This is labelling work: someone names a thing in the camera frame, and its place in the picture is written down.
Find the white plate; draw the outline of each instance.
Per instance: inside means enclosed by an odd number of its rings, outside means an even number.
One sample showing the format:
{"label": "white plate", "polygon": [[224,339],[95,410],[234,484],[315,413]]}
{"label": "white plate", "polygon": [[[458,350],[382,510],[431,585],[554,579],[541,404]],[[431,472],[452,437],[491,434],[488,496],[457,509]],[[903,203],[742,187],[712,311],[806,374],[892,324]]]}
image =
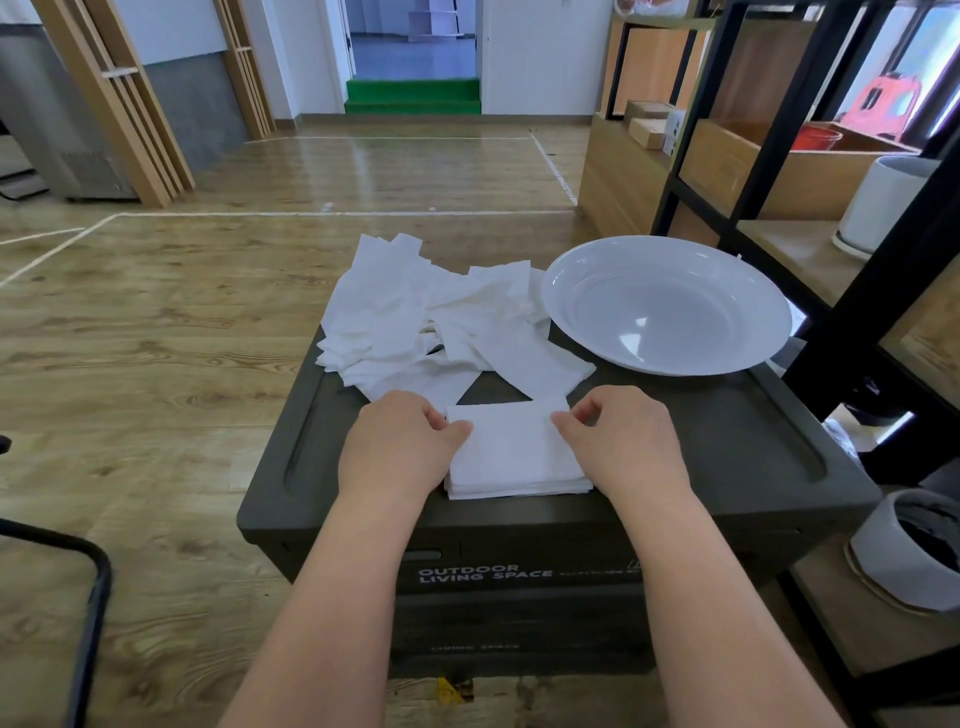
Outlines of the white plate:
{"label": "white plate", "polygon": [[639,372],[738,372],[790,336],[790,306],[772,281],[733,255],[672,237],[585,243],[553,261],[541,290],[567,336]]}

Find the right hand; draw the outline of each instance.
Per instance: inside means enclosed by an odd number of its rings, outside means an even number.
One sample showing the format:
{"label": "right hand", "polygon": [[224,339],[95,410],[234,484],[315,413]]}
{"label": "right hand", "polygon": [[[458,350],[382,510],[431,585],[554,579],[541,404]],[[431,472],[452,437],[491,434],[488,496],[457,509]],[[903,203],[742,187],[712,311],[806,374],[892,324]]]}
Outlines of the right hand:
{"label": "right hand", "polygon": [[614,508],[636,497],[692,493],[670,413],[637,387],[596,387],[550,419]]}

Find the wooden slat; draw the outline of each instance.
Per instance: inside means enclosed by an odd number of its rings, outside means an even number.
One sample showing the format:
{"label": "wooden slat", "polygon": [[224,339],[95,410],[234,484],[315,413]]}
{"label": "wooden slat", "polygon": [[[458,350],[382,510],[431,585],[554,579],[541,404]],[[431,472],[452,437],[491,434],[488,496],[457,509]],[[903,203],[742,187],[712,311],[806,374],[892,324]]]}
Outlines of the wooden slat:
{"label": "wooden slat", "polygon": [[150,207],[168,205],[170,195],[111,82],[101,78],[105,69],[66,0],[34,0],[34,7],[104,136],[120,158],[140,201]]}
{"label": "wooden slat", "polygon": [[263,134],[263,109],[260,107],[259,100],[256,97],[256,94],[252,92],[253,81],[251,78],[250,67],[247,64],[247,58],[242,53],[234,53],[234,57],[237,60],[237,67],[240,69],[240,73],[243,77],[243,86],[247,90],[247,93],[250,96],[250,103],[253,109],[253,115],[256,118],[256,128],[260,134]]}
{"label": "wooden slat", "polygon": [[150,156],[151,162],[160,175],[160,179],[163,180],[163,186],[166,188],[167,193],[171,197],[176,197],[180,190],[170,177],[168,167],[170,160],[161,152],[161,148],[156,144],[156,139],[151,135],[146,124],[144,124],[142,109],[139,106],[139,95],[135,92],[135,89],[133,93],[131,93],[129,80],[130,79],[122,76],[112,79],[113,88],[120,98],[121,103],[124,105],[124,108],[127,110],[127,115],[130,117],[133,127],[136,129],[140,141],[143,142],[143,147],[147,150],[147,154]]}
{"label": "wooden slat", "polygon": [[227,40],[224,62],[240,112],[251,137],[265,139],[276,130],[276,126],[256,64],[256,55],[251,48],[243,7],[236,0],[214,0],[214,6]]}
{"label": "wooden slat", "polygon": [[263,77],[260,75],[260,64],[256,62],[256,53],[251,50],[247,54],[247,60],[253,69],[253,80],[256,82],[256,93],[260,99],[260,105],[263,107],[264,115],[267,119],[267,136],[276,131],[274,113],[270,108],[270,99],[267,98],[267,89],[263,87]]}
{"label": "wooden slat", "polygon": [[230,15],[233,17],[233,25],[237,32],[237,45],[253,46],[250,38],[250,30],[247,25],[247,13],[243,9],[243,3],[240,0],[227,0],[227,7]]}
{"label": "wooden slat", "polygon": [[169,158],[168,173],[178,178],[179,188],[193,189],[196,186],[193,174],[183,157],[183,152],[174,137],[173,130],[170,129],[170,124],[156,98],[150,79],[147,78],[147,74],[143,70],[143,64],[137,56],[113,1],[83,0],[83,2],[86,2],[90,16],[103,37],[104,44],[107,46],[113,61],[117,65],[131,66],[137,69],[137,73],[133,76],[133,84],[144,109],[145,118],[150,119],[153,129],[156,130],[154,133],[156,134],[157,144],[162,146],[166,157]]}
{"label": "wooden slat", "polygon": [[246,53],[238,54],[238,57],[240,59],[240,65],[244,69],[247,84],[251,90],[251,98],[253,98],[253,103],[256,106],[257,116],[260,121],[260,132],[264,136],[267,136],[270,133],[270,122],[267,120],[267,111],[263,108],[263,101],[260,98],[260,94],[256,92],[256,74],[251,63],[252,58]]}
{"label": "wooden slat", "polygon": [[224,63],[227,65],[227,73],[236,93],[237,104],[240,107],[240,113],[243,114],[250,136],[254,139],[264,138],[263,132],[260,131],[260,122],[253,105],[253,98],[247,91],[247,80],[244,77],[243,69],[240,67],[240,57],[235,53],[226,51],[224,53]]}

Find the orange bucket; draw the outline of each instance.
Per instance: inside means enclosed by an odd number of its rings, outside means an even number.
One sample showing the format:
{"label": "orange bucket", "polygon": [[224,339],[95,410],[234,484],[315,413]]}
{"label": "orange bucket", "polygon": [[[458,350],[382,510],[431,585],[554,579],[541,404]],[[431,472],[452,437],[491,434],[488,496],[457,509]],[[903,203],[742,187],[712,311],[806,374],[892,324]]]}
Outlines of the orange bucket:
{"label": "orange bucket", "polygon": [[804,124],[800,133],[797,134],[797,140],[790,149],[805,152],[827,152],[833,149],[833,145],[842,138],[843,133],[837,132],[835,129]]}

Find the crumpled napkin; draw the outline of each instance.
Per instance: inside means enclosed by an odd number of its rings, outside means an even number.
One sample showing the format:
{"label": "crumpled napkin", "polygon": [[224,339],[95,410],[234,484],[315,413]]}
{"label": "crumpled napkin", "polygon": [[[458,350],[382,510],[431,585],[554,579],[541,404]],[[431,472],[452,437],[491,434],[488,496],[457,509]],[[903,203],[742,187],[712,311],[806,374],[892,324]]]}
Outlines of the crumpled napkin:
{"label": "crumpled napkin", "polygon": [[543,271],[519,260],[452,273],[420,256],[422,241],[361,235],[322,324],[317,364],[370,400],[391,389],[445,412],[481,372],[532,399],[565,397],[595,367],[546,340]]}

